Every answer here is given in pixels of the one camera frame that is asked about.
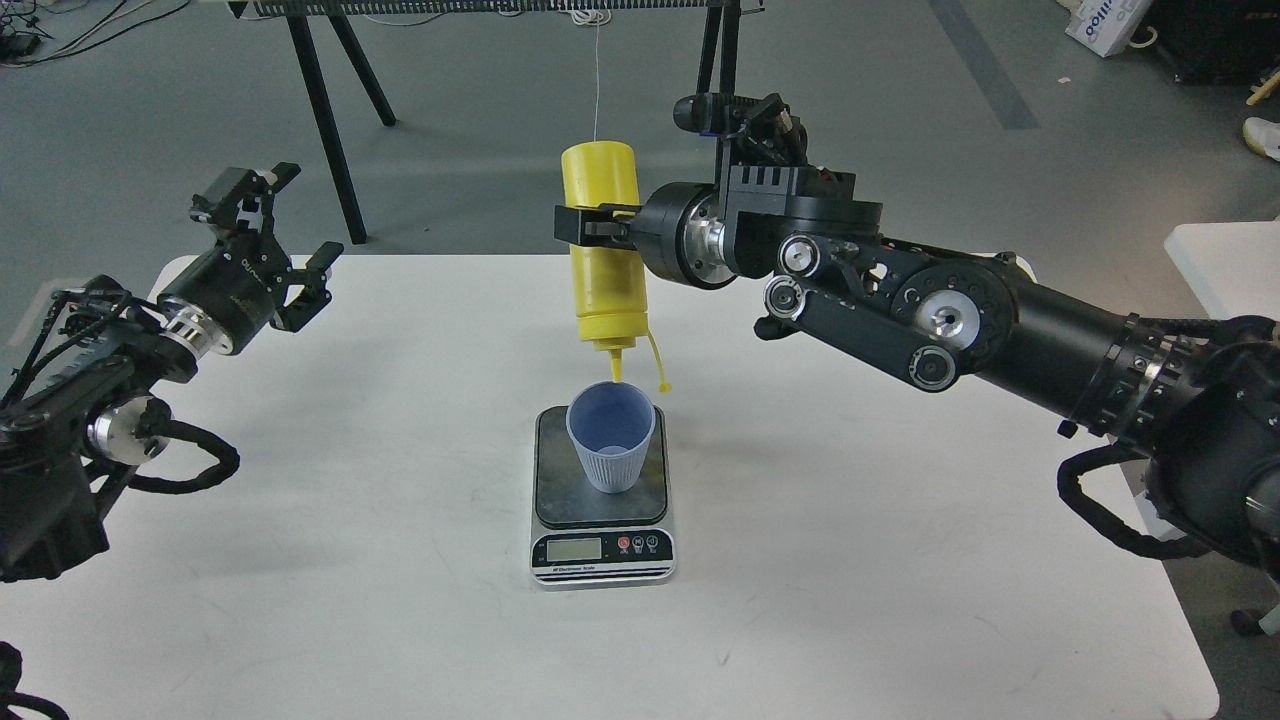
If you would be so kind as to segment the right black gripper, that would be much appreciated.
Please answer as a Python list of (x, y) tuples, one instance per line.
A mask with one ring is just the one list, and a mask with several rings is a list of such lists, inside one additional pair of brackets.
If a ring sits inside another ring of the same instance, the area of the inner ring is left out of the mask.
[(713, 184), (675, 182), (659, 187), (641, 206), (616, 202), (598, 208), (557, 205), (553, 236), (571, 245), (632, 245), (653, 275), (699, 290), (721, 290), (722, 282), (703, 279), (695, 273), (684, 250), (690, 211), (707, 197), (716, 197)]

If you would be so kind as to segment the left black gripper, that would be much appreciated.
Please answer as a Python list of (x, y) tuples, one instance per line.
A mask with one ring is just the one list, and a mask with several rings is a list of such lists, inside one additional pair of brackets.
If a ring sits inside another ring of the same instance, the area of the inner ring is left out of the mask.
[(157, 296), (169, 340), (196, 357), (234, 356), (269, 322), (296, 333), (329, 305), (326, 283), (346, 246), (325, 242), (293, 268), (274, 234), (275, 196), (300, 173), (289, 161), (270, 170), (230, 167), (192, 196), (189, 219), (209, 225), (218, 243)]

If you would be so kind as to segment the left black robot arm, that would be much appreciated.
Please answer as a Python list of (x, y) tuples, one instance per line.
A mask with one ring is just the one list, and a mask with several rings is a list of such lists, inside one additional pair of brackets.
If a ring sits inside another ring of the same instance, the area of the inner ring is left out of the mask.
[(189, 495), (221, 484), (238, 451), (177, 420), (152, 388), (186, 383), (206, 354), (241, 354), (265, 327), (296, 333), (330, 301), (323, 243), (294, 266), (276, 242), (276, 195), (300, 174), (229, 168), (192, 197), (214, 233), (155, 300), (109, 275), (56, 290), (3, 396), (3, 580), (54, 579), (108, 550), (122, 492)]

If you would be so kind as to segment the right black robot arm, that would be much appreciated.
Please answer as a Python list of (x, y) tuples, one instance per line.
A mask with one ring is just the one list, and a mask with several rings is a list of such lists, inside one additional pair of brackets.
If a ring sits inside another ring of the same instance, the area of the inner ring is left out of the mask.
[(892, 240), (855, 177), (813, 164), (777, 94), (695, 94), (675, 124), (718, 143), (712, 183), (645, 202), (567, 200), (554, 234), (699, 290), (765, 279), (763, 340), (809, 334), (925, 392), (964, 375), (1114, 442), (1059, 466), (1060, 498), (1119, 548), (1215, 552), (1277, 577), (1277, 323), (1105, 311), (1014, 252)]

